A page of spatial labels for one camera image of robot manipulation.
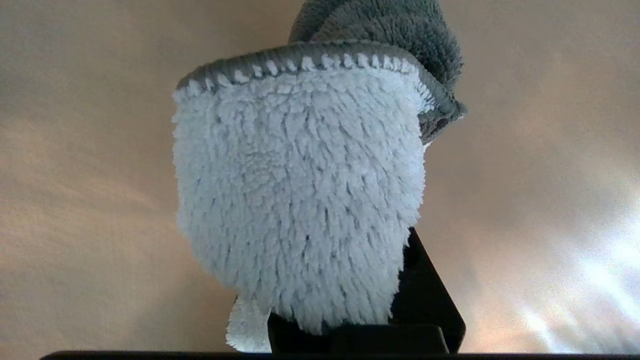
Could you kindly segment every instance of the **white fluffy mop pad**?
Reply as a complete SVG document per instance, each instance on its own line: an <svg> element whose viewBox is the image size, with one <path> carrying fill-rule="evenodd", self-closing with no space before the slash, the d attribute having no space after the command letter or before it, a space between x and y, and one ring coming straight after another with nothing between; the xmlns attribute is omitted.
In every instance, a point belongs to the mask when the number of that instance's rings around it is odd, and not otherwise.
<svg viewBox="0 0 640 360"><path fill-rule="evenodd" d="M180 230L225 286L312 334L388 323L424 190L429 90L407 61L358 56L175 96Z"/></svg>
<svg viewBox="0 0 640 360"><path fill-rule="evenodd" d="M263 313L255 301L236 299L227 325L227 344L241 352L270 353L267 329L270 313Z"/></svg>

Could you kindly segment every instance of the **microfiber pad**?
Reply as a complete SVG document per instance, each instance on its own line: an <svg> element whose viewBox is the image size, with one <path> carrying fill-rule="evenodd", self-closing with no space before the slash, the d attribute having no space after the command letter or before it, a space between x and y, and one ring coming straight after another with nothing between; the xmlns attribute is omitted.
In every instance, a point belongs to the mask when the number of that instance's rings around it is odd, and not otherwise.
<svg viewBox="0 0 640 360"><path fill-rule="evenodd" d="M268 352L270 312L311 334L388 323L460 67L434 1L309 1L290 44L180 81L177 221L238 293L228 343Z"/></svg>

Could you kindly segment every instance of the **gray towel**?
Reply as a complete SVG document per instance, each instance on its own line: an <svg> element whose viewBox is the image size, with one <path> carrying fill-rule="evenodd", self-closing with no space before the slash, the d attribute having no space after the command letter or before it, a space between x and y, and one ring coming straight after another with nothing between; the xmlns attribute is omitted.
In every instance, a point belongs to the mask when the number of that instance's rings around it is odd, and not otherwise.
<svg viewBox="0 0 640 360"><path fill-rule="evenodd" d="M238 292L230 345L268 352L272 311L311 334L388 323L460 68L436 1L310 0L289 45L180 81L178 225Z"/></svg>

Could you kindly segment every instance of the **beige wall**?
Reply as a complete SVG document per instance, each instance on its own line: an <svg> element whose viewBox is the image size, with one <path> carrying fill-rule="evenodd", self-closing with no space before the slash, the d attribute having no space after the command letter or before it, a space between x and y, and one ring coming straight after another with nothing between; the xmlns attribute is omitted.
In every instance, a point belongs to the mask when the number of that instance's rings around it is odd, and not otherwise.
<svg viewBox="0 0 640 360"><path fill-rule="evenodd" d="M170 94L284 43L300 4L0 3L1 358L228 350L234 295L174 224ZM429 148L418 228L463 349L633 351L616 340L640 338L639 3L444 10L470 115Z"/></svg>

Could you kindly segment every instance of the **gray trim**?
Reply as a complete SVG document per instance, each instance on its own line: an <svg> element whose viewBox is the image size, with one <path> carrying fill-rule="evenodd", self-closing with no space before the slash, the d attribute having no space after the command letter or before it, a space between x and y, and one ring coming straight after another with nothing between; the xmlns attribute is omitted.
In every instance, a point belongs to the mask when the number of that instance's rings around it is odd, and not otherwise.
<svg viewBox="0 0 640 360"><path fill-rule="evenodd" d="M446 125L458 120L466 112L464 105L454 98L452 92L425 70L411 53L394 45L368 40L297 42L252 54L216 60L199 66L190 72L179 81L177 89L186 88L191 81L196 81L202 88L210 88L211 91L215 92L215 84L220 76L223 76L225 81L229 81L231 84L245 83L245 81L240 81L236 78L238 71L248 77L248 81L265 76L277 77L281 74L297 74L300 71L304 71L301 68L304 57L310 58L316 69L322 71L324 70L323 56L344 58L345 55L351 55L355 60L358 54L367 55L369 66L371 65L372 56L377 55L380 58L389 56L404 59L419 70L420 80L429 89L431 96L435 100L433 110L418 115L423 144L431 142ZM266 65L269 61L276 65L278 71L275 73L270 72ZM258 66L262 74L256 74L254 66Z"/></svg>

